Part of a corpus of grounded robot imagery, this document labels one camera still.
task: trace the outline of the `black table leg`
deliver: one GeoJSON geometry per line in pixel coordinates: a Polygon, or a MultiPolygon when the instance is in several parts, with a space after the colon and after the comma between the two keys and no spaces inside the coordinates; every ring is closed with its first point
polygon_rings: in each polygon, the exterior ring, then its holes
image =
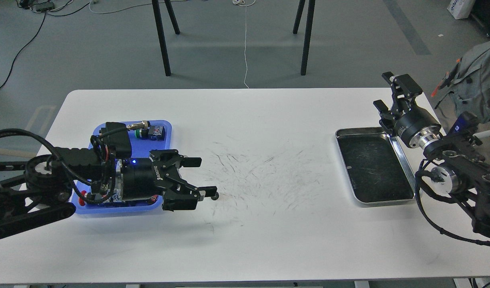
{"type": "Polygon", "coordinates": [[[172,27],[174,27],[174,32],[179,35],[179,26],[177,25],[176,16],[174,15],[174,10],[172,9],[172,4],[170,0],[165,0],[165,6],[167,6],[167,11],[169,12],[170,22],[172,22],[172,27]]]}
{"type": "Polygon", "coordinates": [[[307,10],[307,24],[305,26],[304,51],[302,53],[302,68],[300,75],[305,75],[307,71],[307,57],[309,57],[309,43],[311,42],[311,31],[313,30],[314,5],[316,0],[309,0],[307,10]]]}
{"type": "Polygon", "coordinates": [[[161,24],[161,14],[159,14],[158,0],[151,0],[154,19],[156,20],[156,30],[158,31],[159,48],[161,49],[161,58],[163,58],[163,67],[165,76],[170,76],[169,55],[167,54],[167,44],[165,44],[165,34],[163,34],[163,24],[161,24]]]}
{"type": "Polygon", "coordinates": [[[293,27],[293,34],[298,33],[298,26],[300,26],[300,20],[302,19],[302,12],[304,11],[305,0],[298,2],[297,17],[295,18],[295,26],[293,27]]]}

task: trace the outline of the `metal tray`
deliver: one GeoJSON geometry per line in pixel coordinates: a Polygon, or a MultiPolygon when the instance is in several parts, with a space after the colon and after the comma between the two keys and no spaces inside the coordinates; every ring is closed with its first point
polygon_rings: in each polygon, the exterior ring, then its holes
{"type": "Polygon", "coordinates": [[[396,137],[371,127],[340,129],[336,139],[358,202],[378,206],[414,198],[414,173],[396,137]]]}

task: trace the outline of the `backpack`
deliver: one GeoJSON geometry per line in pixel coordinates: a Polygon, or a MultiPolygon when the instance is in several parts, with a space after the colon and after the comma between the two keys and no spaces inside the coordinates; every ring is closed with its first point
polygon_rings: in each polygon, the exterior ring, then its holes
{"type": "Polygon", "coordinates": [[[490,41],[470,49],[457,60],[451,72],[446,73],[432,93],[447,87],[435,109],[450,96],[455,103],[455,114],[464,111],[475,114],[482,123],[490,121],[490,41]]]}

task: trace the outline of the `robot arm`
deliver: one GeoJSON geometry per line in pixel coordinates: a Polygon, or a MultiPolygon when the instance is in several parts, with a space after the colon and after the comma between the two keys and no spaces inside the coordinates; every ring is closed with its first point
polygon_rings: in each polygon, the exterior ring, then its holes
{"type": "Polygon", "coordinates": [[[130,158],[128,130],[147,126],[148,122],[128,126],[107,122],[99,136],[91,137],[91,149],[53,147],[25,130],[0,130],[0,138],[29,136],[51,152],[28,162],[0,162],[0,172],[24,172],[0,181],[0,239],[73,215],[76,208],[68,202],[73,190],[88,204],[147,200],[161,195],[163,210],[170,211],[194,210],[205,197],[216,200],[215,186],[196,187],[179,176],[183,166],[201,166],[200,158],[179,155],[177,150],[151,150],[149,158],[130,158]],[[82,194],[74,180],[90,186],[92,193],[82,194]],[[13,189],[20,184],[26,184],[26,190],[13,189]],[[27,198],[31,204],[26,205],[27,198]]]}
{"type": "Polygon", "coordinates": [[[381,100],[373,102],[380,113],[380,125],[391,136],[399,136],[407,147],[422,148],[428,161],[426,165],[422,162],[415,174],[416,200],[424,217],[441,234],[490,246],[490,241],[466,239],[437,226],[424,212],[418,191],[420,187],[433,199],[458,204],[472,219],[473,232],[490,238],[490,165],[474,149],[481,144],[473,135],[479,121],[474,115],[463,113],[444,136],[439,132],[440,124],[428,111],[417,106],[415,97],[422,94],[422,89],[409,75],[395,76],[386,72],[382,77],[391,86],[393,106],[388,109],[381,100]],[[435,167],[426,171],[430,162],[435,167]],[[435,193],[423,177],[442,183],[447,196],[435,193]]]}

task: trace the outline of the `metal connector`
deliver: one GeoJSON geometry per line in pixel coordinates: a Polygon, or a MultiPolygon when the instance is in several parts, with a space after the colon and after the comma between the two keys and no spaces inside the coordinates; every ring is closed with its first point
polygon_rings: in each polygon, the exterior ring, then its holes
{"type": "Polygon", "coordinates": [[[138,130],[138,129],[147,129],[147,128],[149,128],[149,122],[146,120],[143,120],[143,121],[137,122],[137,123],[133,123],[130,125],[126,125],[126,129],[128,129],[128,131],[138,130]]]}

